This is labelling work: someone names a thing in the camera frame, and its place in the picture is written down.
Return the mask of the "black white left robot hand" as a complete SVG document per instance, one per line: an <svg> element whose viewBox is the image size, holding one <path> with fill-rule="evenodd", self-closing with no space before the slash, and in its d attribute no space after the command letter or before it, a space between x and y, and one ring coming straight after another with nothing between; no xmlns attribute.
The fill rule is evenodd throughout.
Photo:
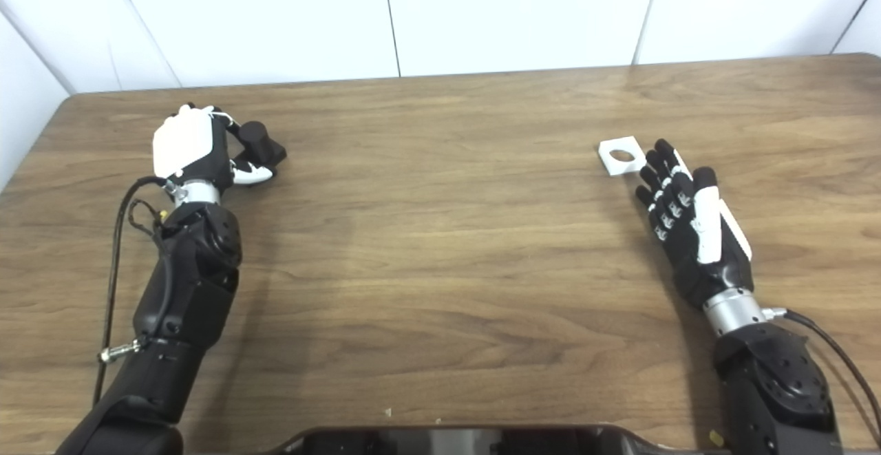
<svg viewBox="0 0 881 455"><path fill-rule="evenodd" d="M239 123L214 106L182 105L152 136L155 176L179 187L205 183L217 193L270 181L286 157L263 123Z"/></svg>

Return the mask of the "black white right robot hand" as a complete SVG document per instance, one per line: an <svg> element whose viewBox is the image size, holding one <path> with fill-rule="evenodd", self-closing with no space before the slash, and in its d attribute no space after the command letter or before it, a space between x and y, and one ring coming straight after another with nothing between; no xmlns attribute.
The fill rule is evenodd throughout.
<svg viewBox="0 0 881 455"><path fill-rule="evenodd" d="M635 197L671 266L674 287L699 308L728 290L752 292L752 249L711 167L689 169L660 138L646 153Z"/></svg>

